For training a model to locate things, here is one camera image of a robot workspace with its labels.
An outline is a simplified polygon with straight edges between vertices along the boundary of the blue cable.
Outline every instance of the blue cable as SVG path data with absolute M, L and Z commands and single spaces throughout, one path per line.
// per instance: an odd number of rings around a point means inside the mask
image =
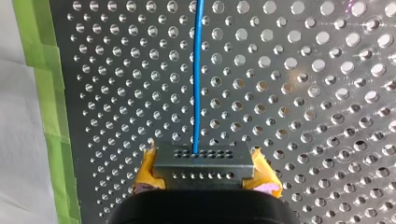
M 194 32 L 194 138 L 192 152 L 198 153 L 201 132 L 201 45 L 202 17 L 204 16 L 205 0 L 197 0 Z

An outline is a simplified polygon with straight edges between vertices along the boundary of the green strip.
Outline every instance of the green strip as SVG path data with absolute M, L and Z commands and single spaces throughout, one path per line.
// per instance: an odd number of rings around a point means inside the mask
M 58 222 L 79 224 L 76 179 L 64 100 L 64 79 L 49 0 L 13 0 L 26 64 L 35 68 Z

